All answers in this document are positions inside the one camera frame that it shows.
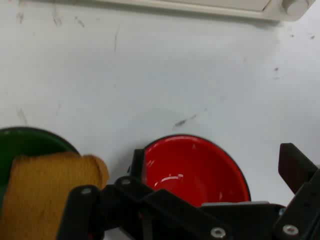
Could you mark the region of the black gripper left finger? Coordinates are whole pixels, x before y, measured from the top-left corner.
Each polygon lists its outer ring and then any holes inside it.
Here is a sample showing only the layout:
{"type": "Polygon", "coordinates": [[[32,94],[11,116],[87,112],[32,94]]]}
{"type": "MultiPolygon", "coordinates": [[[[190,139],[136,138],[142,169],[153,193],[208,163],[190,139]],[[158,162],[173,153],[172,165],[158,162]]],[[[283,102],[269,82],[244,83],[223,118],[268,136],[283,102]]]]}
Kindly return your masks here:
{"type": "Polygon", "coordinates": [[[166,190],[142,182],[145,151],[136,149],[128,175],[99,190],[74,188],[68,196],[57,238],[101,240],[118,228],[132,240],[229,240],[231,228],[166,190]]]}

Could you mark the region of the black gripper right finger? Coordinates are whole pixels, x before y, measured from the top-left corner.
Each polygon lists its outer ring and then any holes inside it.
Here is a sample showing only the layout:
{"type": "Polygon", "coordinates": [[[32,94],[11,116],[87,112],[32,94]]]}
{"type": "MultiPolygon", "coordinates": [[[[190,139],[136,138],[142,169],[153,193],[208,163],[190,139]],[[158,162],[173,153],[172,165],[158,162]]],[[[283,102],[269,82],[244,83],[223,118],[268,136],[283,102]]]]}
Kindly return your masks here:
{"type": "Polygon", "coordinates": [[[320,238],[320,169],[293,143],[279,149],[278,173],[294,193],[273,226],[278,240],[320,238]]]}

